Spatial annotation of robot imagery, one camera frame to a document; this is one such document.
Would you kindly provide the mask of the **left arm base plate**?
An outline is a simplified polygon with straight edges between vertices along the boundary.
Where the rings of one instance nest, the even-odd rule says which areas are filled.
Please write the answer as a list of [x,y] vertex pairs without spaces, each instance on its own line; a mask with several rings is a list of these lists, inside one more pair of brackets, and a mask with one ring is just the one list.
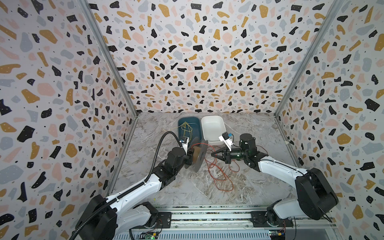
[[158,212],[151,215],[149,219],[149,227],[151,229],[169,229],[171,227],[172,213],[171,212]]

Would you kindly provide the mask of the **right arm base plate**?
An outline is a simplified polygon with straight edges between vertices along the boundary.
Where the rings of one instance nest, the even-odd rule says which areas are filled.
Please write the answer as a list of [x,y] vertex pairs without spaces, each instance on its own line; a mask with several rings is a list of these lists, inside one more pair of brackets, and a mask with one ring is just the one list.
[[282,228],[294,226],[292,220],[279,219],[270,211],[252,211],[250,221],[254,228]]

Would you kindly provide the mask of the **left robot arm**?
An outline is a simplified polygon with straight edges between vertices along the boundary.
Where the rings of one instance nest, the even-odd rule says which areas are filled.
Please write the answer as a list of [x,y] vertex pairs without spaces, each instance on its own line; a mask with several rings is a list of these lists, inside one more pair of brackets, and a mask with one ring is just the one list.
[[116,194],[93,197],[70,238],[112,240],[115,235],[138,226],[156,226],[159,212],[144,200],[171,184],[185,165],[193,164],[194,151],[189,148],[190,139],[182,137],[177,141],[177,147],[168,153],[165,160],[157,164],[157,158],[154,158],[146,178]]

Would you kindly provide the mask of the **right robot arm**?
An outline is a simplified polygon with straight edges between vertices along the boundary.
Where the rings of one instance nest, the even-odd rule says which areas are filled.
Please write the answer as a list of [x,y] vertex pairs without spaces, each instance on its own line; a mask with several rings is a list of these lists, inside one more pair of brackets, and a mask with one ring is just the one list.
[[327,213],[339,203],[336,193],[319,169],[297,168],[272,158],[258,150],[251,134],[242,134],[238,147],[234,146],[231,134],[227,132],[219,136],[219,140],[225,143],[225,147],[213,152],[212,157],[226,164],[233,160],[243,161],[251,169],[271,175],[296,190],[295,199],[278,200],[268,206],[265,219],[270,226],[278,226],[287,218],[320,220],[326,218]]

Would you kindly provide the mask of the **grey cable spool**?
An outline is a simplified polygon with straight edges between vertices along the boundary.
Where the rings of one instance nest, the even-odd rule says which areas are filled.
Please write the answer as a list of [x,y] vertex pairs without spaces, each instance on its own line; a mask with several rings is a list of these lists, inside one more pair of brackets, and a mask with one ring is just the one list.
[[191,165],[192,171],[197,173],[204,161],[208,149],[208,141],[198,137],[193,138],[190,150],[193,151],[193,163]]

